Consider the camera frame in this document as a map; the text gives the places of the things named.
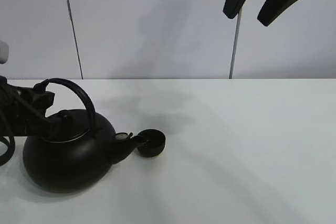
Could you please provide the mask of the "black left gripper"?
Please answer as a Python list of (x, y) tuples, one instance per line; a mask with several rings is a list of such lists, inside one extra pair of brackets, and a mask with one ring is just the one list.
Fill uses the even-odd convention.
[[(46, 90), (46, 84), (40, 82), (30, 87), (18, 87), (8, 84), (1, 76), (1, 112), (14, 136), (42, 136), (57, 139), (65, 135), (72, 126), (69, 113), (53, 114), (45, 117), (55, 99), (55, 94)], [(23, 103), (13, 96), (16, 94)], [(26, 115), (37, 116), (42, 120), (28, 120)]]

